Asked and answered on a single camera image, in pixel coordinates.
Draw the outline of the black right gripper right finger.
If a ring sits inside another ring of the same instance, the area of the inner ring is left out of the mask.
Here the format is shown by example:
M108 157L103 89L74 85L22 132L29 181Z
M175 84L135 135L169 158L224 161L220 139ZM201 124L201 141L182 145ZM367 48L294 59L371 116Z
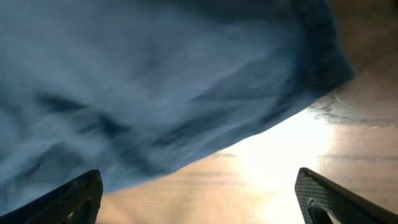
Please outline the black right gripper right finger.
M295 194L305 224L397 224L397 214L354 194L324 176L301 167L295 181Z

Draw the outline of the dark blue denim shorts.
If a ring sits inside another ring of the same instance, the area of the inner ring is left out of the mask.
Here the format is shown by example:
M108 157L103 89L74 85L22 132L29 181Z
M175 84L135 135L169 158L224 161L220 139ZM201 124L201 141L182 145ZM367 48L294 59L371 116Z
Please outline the dark blue denim shorts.
M168 175L352 76L327 1L1 0L1 213Z

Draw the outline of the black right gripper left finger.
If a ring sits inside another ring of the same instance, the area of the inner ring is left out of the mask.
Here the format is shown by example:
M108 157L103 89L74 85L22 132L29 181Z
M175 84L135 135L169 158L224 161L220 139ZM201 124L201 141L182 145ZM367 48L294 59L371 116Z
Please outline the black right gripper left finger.
M95 224L102 196L100 172L89 170L1 216L1 224Z

